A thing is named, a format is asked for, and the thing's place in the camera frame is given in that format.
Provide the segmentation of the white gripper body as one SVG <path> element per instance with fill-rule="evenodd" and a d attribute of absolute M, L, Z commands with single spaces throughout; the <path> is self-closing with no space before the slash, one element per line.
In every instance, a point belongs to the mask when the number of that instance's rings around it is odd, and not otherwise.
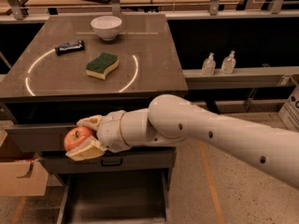
<path fill-rule="evenodd" d="M 103 116 L 97 129 L 97 138 L 104 147 L 113 153 L 130 149 L 121 134 L 121 118 L 124 111 L 110 112 Z"/>

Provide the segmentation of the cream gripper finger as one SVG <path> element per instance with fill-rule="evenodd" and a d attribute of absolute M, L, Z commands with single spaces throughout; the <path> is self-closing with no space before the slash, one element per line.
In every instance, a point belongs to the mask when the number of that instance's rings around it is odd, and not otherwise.
<path fill-rule="evenodd" d="M 90 136 L 80 145 L 66 152 L 66 156 L 73 161 L 85 161 L 101 157 L 107 149 L 95 137 Z"/>
<path fill-rule="evenodd" d="M 101 115 L 95 115 L 88 118 L 80 119 L 77 122 L 77 125 L 79 127 L 85 127 L 90 130 L 97 131 L 102 118 L 103 117 Z"/>

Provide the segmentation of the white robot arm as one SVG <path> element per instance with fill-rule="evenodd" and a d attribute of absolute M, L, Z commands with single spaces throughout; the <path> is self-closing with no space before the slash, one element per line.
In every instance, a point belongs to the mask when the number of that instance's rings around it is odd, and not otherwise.
<path fill-rule="evenodd" d="M 115 111 L 77 122 L 64 138 L 73 161 L 101 157 L 133 147 L 172 146 L 186 138 L 200 140 L 299 187 L 299 133 L 207 111 L 170 94 L 135 111 Z"/>

